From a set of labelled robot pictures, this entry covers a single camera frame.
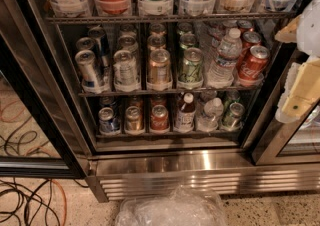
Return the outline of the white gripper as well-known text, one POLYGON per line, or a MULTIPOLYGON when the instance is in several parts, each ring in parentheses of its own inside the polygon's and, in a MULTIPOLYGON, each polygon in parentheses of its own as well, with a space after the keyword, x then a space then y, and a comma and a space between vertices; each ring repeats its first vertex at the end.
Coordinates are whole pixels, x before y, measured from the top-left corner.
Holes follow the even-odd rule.
POLYGON ((299 120, 320 99, 320 0, 312 0, 275 39, 297 42, 301 52, 312 56, 302 64, 293 62, 288 70, 275 114, 278 122, 287 124, 299 120))

